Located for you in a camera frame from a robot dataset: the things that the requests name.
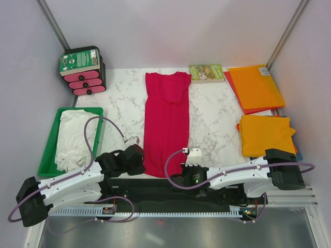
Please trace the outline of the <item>magenta pink t-shirt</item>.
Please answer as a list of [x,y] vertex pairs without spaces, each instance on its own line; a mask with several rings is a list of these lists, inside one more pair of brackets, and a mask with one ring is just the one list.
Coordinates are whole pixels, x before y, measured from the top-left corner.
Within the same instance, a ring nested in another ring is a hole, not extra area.
[[185,72],[171,75],[145,75],[144,166],[146,174],[164,178],[182,171],[186,156],[174,152],[186,148],[189,141],[189,86],[191,76]]

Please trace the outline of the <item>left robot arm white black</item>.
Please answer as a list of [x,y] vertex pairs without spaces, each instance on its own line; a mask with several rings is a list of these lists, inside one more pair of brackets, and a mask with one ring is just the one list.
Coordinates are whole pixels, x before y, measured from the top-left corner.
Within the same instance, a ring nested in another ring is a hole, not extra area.
[[90,167],[40,181],[27,178],[16,196],[23,226],[34,226],[65,207],[97,201],[109,203],[114,196],[110,179],[123,173],[144,173],[143,160],[143,149],[134,144],[125,150],[103,153]]

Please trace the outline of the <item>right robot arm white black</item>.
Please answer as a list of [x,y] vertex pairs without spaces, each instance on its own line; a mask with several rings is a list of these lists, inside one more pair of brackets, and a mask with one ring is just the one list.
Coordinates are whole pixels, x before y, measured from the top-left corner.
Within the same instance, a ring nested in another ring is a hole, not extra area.
[[300,170],[302,164],[294,154],[283,150],[267,149],[261,157],[224,168],[202,167],[199,148],[185,148],[180,152],[187,156],[181,165],[181,182],[174,182],[167,168],[164,173],[172,186],[195,197],[205,197],[209,190],[241,184],[243,187],[237,190],[236,195],[240,202],[246,204],[270,190],[294,191],[306,187]]

